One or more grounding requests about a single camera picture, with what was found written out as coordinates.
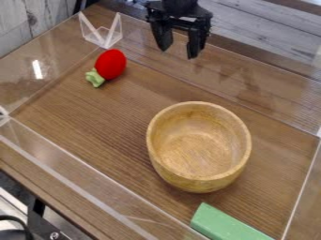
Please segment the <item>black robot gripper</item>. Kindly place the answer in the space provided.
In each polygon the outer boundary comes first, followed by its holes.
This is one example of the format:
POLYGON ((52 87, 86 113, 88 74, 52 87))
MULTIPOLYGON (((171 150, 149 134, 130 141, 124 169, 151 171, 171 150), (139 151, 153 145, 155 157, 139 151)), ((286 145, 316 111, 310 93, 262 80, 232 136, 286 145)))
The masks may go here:
POLYGON ((197 0, 147 1, 144 7, 157 48, 164 52, 171 46, 173 27, 189 29, 187 56, 195 58, 204 49, 211 32, 211 12, 199 6, 197 0))

